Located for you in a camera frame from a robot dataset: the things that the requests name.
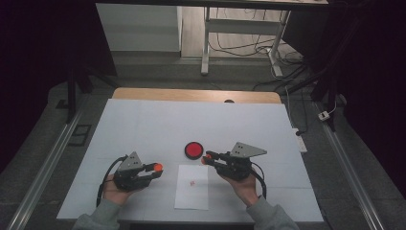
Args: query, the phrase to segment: floor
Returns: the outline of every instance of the floor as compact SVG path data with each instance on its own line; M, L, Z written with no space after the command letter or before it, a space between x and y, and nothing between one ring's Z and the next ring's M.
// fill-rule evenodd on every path
M229 10L226 10L226 13L227 16L231 15ZM221 36L220 42L223 46L239 45L235 39L230 38L230 43L226 41L227 39ZM250 35L246 38L246 42L252 42L252 40L253 37ZM112 79L125 87L241 91L275 91L283 82L283 80L275 80L272 77L269 60L260 57L230 58L228 56L214 58L210 62L209 76L201 77L200 60L197 58L199 57L198 52L201 51L198 51L197 48L194 50L194 55L191 51L188 55L189 58L115 56L118 77L112 77ZM286 65L282 67L282 71L287 74L295 68L295 65ZM308 77L308 74L308 72L303 72L289 83L302 81ZM91 81L95 88L91 94L87 95L88 103L83 108L82 116L78 122L78 125L90 127L88 136L81 139L78 137L69 139L49 183L32 210L26 229L71 229L73 226L72 221L57 220L56 215L76 175L81 159L86 153L105 103L114 92L114 88L98 78L91 77ZM341 166L337 162L323 130L323 125L317 119L314 103L309 99L309 92L311 92L312 87L310 85L290 95L289 98L282 97L282 101L286 105L289 104L286 109L290 110L293 125L305 131L302 137L308 152L303 155L304 163L321 210L327 218L325 222L299 223L299 226L301 229L371 229L365 221L364 214L352 193ZM284 88L279 87L278 90L282 92ZM66 108L58 105L66 101L66 95L66 83L58 85L50 91L48 105L32 133L7 169L0 174L0 229L6 229L8 226L65 125ZM364 188L371 197L377 213L386 226L385 229L404 229L406 226L406 201L372 152L348 125L342 113L345 104L340 100L337 102L336 133ZM174 228L173 225L136 224L130 226L128 223L122 223L121 229L156 229L157 227L160 229ZM188 229L190 227L175 226L175 228Z

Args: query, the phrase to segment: wire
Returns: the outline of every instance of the wire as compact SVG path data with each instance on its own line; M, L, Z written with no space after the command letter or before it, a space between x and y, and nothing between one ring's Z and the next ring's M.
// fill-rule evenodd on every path
M282 78L278 78L278 79L276 79L276 80L270 80L270 81L266 81L266 82L260 82L260 83L258 83L258 84L256 84L256 85L254 85L254 87L253 87L251 90L252 90L252 91L255 91L255 90L257 89L257 87L260 86L260 85L272 84L272 83L278 82L278 81L285 81L284 83L282 83L282 84L278 85L277 87L275 87L274 91L276 91L278 88L280 88L280 87L282 87L282 86L288 84L290 81L292 81L292 80L294 80L295 78L297 78L306 68L307 68L307 66L303 64L303 65L299 66L298 68L296 68L295 70L293 70L290 74L286 75L283 79L282 79Z
M260 186L262 187L262 196L266 199L266 184L265 184L265 181L252 168L250 169L250 172L259 181Z
M262 170L262 168L257 164L257 163L255 163L255 162L252 162L254 165L256 165L259 169L260 169L260 172L262 173L262 179L265 179L265 174L263 173L263 170Z
M108 168L107 172L106 172L105 175L104 175L104 178L102 179L101 185L99 186L98 197L97 197L97 199L96 199L96 207L98 207L99 204L101 203L101 200L102 200L102 191L103 191L103 189L104 189L104 183L109 181L109 180L107 181L106 179L107 179L107 176L110 174L111 169L113 169L113 167L114 167L118 162L120 162L120 161L125 161L125 159L126 159L127 157L128 157L127 155L126 155L126 156L123 156L123 157L119 157L119 158L118 158L117 160L115 160L115 161L113 162L113 164L111 164L111 166Z
M286 90L286 97L287 97L287 115L289 117L290 125L293 127L292 120L290 119L290 101L289 101L289 92L287 91L286 86L284 87Z
M265 10L264 13L263 13L262 20L265 20L265 15L266 15L266 10ZM215 13L215 18L218 18L218 8L217 8L216 13ZM248 45L234 46L234 47L222 47L221 44L220 44L220 40L219 40L218 33L216 33L216 38L217 38L218 47L220 47L221 50L234 50L234 49L245 48L245 47L249 47L249 46L255 45L254 50L256 50L256 53L253 53L253 55L254 55L254 54L258 54L258 53L263 54L263 53L260 52L260 50L263 50L263 49L265 49L265 48L262 48L262 47L261 47L261 49L258 51L258 50L257 50L257 45L262 44L262 43L265 43L265 42L269 42L269 41L275 40L275 39L273 38L273 39L267 39L267 40L264 40L264 41L259 42L259 38L260 38L260 35L259 35L259 37L258 37L258 39L257 39L257 42L255 42L255 43L251 43L251 44L248 44ZM232 52L225 52L225 53L228 53L228 54L230 54L230 55L240 56L239 54L235 54L235 53L232 53Z
M212 46L212 44L210 43L210 41L209 41L209 46L210 46L210 48L212 48L212 50L214 50L214 51L223 52L223 53L227 53L227 54L234 55L234 56L238 56L238 57L249 57L249 56L253 56L253 55L256 55L256 54L259 53L259 51L255 51L255 53L252 53L252 54L239 55L239 54L235 54L235 53L233 53L233 52L229 52L229 51L225 51L225 50L218 50L218 49L215 49L215 48Z
M335 108L337 107L337 101L334 101L334 108L331 110L331 111L329 111L329 113L328 114L330 114L330 113L332 113L332 112L334 112L334 110L335 110Z

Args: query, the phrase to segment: red circular disc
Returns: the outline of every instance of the red circular disc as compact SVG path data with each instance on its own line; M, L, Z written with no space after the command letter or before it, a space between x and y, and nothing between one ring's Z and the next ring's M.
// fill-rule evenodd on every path
M190 142L185 146L185 154L191 160L196 160L203 155L203 146L198 142Z

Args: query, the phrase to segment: hand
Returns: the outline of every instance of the hand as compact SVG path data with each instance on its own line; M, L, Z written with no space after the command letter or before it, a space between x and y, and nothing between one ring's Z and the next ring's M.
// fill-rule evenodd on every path
M136 191L131 191L131 192L119 190L113 181L113 177L114 177L114 174L110 174L109 176L107 176L107 179L106 179L107 182L104 183L102 197L105 199L108 199L110 201L113 201L114 203L116 203L118 205L123 206L132 194L143 190L143 189L141 189L141 190L136 190Z
M240 181L235 181L234 179L222 175L221 177L231 184L234 192L242 200L242 202L247 205L247 207L255 204L258 201L256 189L257 180L252 174Z

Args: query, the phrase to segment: white table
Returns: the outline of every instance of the white table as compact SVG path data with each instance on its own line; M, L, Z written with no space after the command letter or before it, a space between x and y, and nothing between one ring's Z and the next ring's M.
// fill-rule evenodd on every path
M231 150L236 141L268 150L252 158L264 170L268 201L279 203L295 221L323 221L283 104L117 99L108 101L57 217L91 214L105 171L115 159L136 150L143 163L162 163L164 173L128 200L121 220L252 222L231 186L212 167L209 210L174 209L178 166L201 165L184 154L191 141L216 152Z

